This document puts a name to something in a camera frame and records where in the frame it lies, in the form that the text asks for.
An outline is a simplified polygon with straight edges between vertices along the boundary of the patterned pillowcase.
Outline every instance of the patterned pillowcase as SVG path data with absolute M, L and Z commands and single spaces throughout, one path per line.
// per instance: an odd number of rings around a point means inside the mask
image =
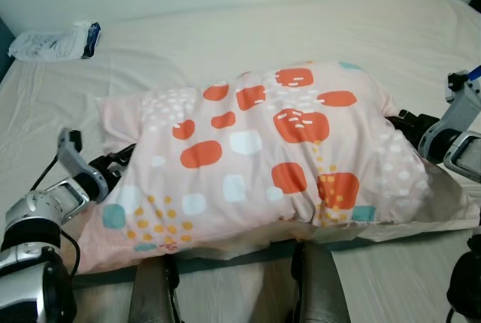
M 83 273 L 279 221 L 349 228 L 478 214 L 393 129 L 392 99 L 349 63 L 106 98 L 100 111 L 107 149 L 137 146 L 82 233 Z

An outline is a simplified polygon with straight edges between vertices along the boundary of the wrinkled fabric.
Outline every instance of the wrinkled fabric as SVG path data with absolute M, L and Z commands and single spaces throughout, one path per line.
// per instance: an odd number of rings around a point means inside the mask
M 247 72 L 99 106 L 106 150 L 137 146 L 83 230 L 81 273 L 261 228 L 264 240 L 333 228 L 352 239 L 379 223 L 474 226 L 479 216 L 461 186 L 393 129 L 393 100 L 351 63 Z

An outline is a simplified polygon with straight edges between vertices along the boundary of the orange dot pattern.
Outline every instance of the orange dot pattern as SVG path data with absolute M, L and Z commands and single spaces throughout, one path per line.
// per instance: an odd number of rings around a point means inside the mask
M 222 147 L 216 140 L 203 141 L 185 149 L 180 162 L 188 169 L 197 169 L 216 163 L 222 156 Z
M 211 101 L 220 101 L 223 100 L 228 93 L 228 85 L 222 86 L 211 86 L 204 91 L 204 99 L 211 100 Z
M 326 228 L 326 227 L 340 224 L 340 223 L 347 223 L 349 218 L 344 211 L 350 210 L 352 209 L 352 207 L 348 207 L 347 205 L 343 204 L 344 193 L 342 192 L 343 194 L 341 195 L 338 194 L 340 190 L 335 188 L 336 186 L 338 186 L 336 184 L 337 177 L 343 176 L 344 174 L 336 173 L 337 165 L 322 164 L 324 162 L 324 159 L 321 156 L 320 145 L 321 145 L 321 142 L 317 141 L 314 143 L 314 147 L 312 149 L 316 157 L 316 163 L 317 163 L 316 169 L 318 172 L 317 185 L 319 190 L 319 199 L 321 201 L 320 204 L 316 205 L 315 219 L 319 221 L 319 224 L 321 227 Z
M 154 204 L 157 200 L 153 195 L 147 196 L 147 201 Z M 172 204 L 171 196 L 166 195 L 164 204 Z M 141 239 L 144 242 L 159 242 L 160 247 L 165 247 L 169 252 L 177 251 L 177 242 L 190 243 L 192 236 L 188 234 L 194 227 L 192 222 L 182 222 L 178 225 L 173 219 L 177 218 L 177 211 L 174 208 L 165 211 L 155 209 L 157 222 L 150 222 L 146 217 L 146 210 L 139 207 L 135 211 L 136 225 L 140 231 L 128 230 L 126 235 L 130 240 Z
M 210 124 L 215 129 L 224 129 L 235 124 L 235 114 L 231 111 L 221 116 L 215 116 L 210 120 Z
M 179 140 L 187 140 L 194 134 L 194 131 L 195 123 L 189 119 L 174 126 L 172 128 L 172 135 Z
M 265 87 L 263 85 L 245 88 L 235 94 L 237 105 L 242 111 L 249 110 L 265 101 Z
M 314 143 L 329 136 L 329 121 L 322 113 L 289 108 L 274 115 L 273 120 L 277 132 L 287 143 Z
M 276 81 L 282 86 L 295 88 L 314 84 L 314 76 L 310 69 L 289 68 L 277 71 Z
M 328 107 L 349 107 L 357 102 L 351 92 L 325 92 L 317 97 L 321 104 Z
M 284 194 L 295 194 L 307 189 L 302 167 L 297 163 L 281 163 L 272 168 L 272 181 Z

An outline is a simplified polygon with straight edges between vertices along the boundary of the black cable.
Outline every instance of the black cable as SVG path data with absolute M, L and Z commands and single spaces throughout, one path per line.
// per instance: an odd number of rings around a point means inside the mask
M 70 273 L 71 276 L 74 276 L 75 273 L 77 272 L 78 264 L 80 263 L 80 247 L 78 243 L 75 241 L 75 239 L 72 238 L 67 233 L 65 233 L 63 229 L 60 230 L 60 233 L 65 237 L 65 239 L 67 239 L 70 243 L 72 243 L 72 245 L 75 248 L 75 264 L 74 264 L 74 267 L 72 268 L 72 272 Z
M 36 190 L 36 188 L 38 187 L 38 184 L 40 184 L 40 182 L 45 178 L 45 176 L 50 171 L 50 169 L 52 169 L 52 167 L 55 165 L 55 163 L 57 163 L 57 160 L 59 160 L 59 157 L 57 155 L 55 155 L 55 157 L 53 157 L 53 160 L 50 162 L 50 164 L 48 164 L 48 166 L 45 168 L 42 175 L 39 176 L 39 178 L 35 181 L 33 186 L 30 188 L 30 192 L 32 190 Z
M 454 309 L 449 310 L 448 316 L 446 317 L 446 323 L 451 323 L 452 316 L 454 315 Z

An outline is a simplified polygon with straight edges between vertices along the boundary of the pink pillowcase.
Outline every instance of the pink pillowcase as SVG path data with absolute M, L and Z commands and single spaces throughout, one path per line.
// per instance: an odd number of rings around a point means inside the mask
M 459 184 L 385 119 L 398 109 L 359 67 L 305 64 L 227 83 L 100 102 L 107 151 L 137 146 L 83 230 L 81 273 L 259 227 L 478 216 Z

